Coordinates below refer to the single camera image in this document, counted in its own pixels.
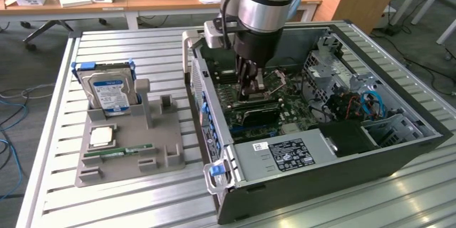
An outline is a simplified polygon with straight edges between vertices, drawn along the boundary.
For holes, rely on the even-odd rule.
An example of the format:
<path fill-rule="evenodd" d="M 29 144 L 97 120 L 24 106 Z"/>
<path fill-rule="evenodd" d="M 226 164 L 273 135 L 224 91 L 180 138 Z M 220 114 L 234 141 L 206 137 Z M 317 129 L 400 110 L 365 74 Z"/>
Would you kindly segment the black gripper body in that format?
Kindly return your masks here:
<path fill-rule="evenodd" d="M 234 33 L 234 52 L 245 60 L 264 68 L 273 58 L 281 39 L 282 29 L 272 33 L 258 33 L 245 30 Z"/>

